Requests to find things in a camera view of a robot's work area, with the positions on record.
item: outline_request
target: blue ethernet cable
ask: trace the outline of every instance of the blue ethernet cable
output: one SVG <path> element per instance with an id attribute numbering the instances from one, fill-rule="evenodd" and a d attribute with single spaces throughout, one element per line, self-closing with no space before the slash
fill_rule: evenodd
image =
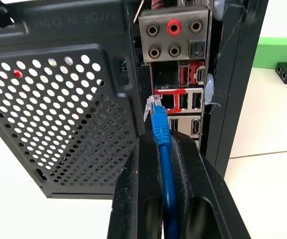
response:
<path id="1" fill-rule="evenodd" d="M 163 229 L 165 239 L 178 239 L 177 210 L 174 193 L 173 172 L 171 167 L 171 134 L 167 112 L 162 106 L 159 95 L 152 95 L 147 100 L 144 113 L 146 120 L 150 112 L 153 135 L 159 146 L 160 165 L 163 187 Z"/>

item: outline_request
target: red dot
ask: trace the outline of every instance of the red dot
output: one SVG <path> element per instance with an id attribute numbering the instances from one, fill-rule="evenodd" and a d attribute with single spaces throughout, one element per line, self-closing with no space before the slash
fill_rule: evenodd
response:
<path id="1" fill-rule="evenodd" d="M 18 71 L 18 70 L 14 70 L 14 75 L 19 77 L 19 78 L 23 77 L 23 74 L 20 71 Z"/>

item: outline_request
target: usb port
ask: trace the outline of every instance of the usb port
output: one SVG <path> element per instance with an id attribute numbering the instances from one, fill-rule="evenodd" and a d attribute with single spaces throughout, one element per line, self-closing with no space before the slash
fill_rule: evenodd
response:
<path id="1" fill-rule="evenodd" d="M 287 74 L 285 72 L 283 72 L 282 79 L 285 80 L 286 77 L 287 77 Z"/>
<path id="2" fill-rule="evenodd" d="M 188 66 L 179 66 L 179 85 L 186 86 L 188 84 Z"/>
<path id="3" fill-rule="evenodd" d="M 201 108 L 201 93 L 193 93 L 192 95 L 192 108 L 200 109 Z"/>
<path id="4" fill-rule="evenodd" d="M 180 109 L 186 110 L 188 108 L 188 94 L 180 95 L 179 99 Z"/>
<path id="5" fill-rule="evenodd" d="M 174 108 L 173 95 L 161 95 L 161 103 L 166 109 Z"/>
<path id="6" fill-rule="evenodd" d="M 178 119 L 169 119 L 169 127 L 171 130 L 178 131 Z"/>
<path id="7" fill-rule="evenodd" d="M 196 136 L 200 133 L 200 120 L 193 119 L 191 124 L 191 136 Z"/>

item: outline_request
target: ethernet port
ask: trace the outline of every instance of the ethernet port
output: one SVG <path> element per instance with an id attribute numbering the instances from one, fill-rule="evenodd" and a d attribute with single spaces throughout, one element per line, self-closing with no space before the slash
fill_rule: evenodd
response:
<path id="1" fill-rule="evenodd" d="M 188 109 L 188 94 L 180 95 L 179 106 L 180 106 L 180 109 L 182 110 Z"/>
<path id="2" fill-rule="evenodd" d="M 196 136 L 200 132 L 200 120 L 193 119 L 191 124 L 191 136 Z"/>
<path id="3" fill-rule="evenodd" d="M 285 80 L 286 77 L 287 77 L 287 74 L 285 72 L 283 72 L 282 79 Z"/>
<path id="4" fill-rule="evenodd" d="M 161 95 L 161 103 L 166 109 L 174 108 L 174 98 L 173 95 Z"/>
<path id="5" fill-rule="evenodd" d="M 201 94 L 202 93 L 193 93 L 192 95 L 192 108 L 194 110 L 201 108 Z"/>
<path id="6" fill-rule="evenodd" d="M 169 127 L 171 130 L 178 130 L 178 119 L 170 119 Z"/>

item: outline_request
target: black clamp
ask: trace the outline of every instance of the black clamp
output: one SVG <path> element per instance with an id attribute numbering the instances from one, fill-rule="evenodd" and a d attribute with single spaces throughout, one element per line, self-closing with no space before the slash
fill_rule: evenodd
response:
<path id="1" fill-rule="evenodd" d="M 179 239 L 250 239 L 224 179 L 195 142 L 172 132 Z M 140 136 L 116 184 L 108 239 L 159 239 L 162 180 L 152 133 Z"/>

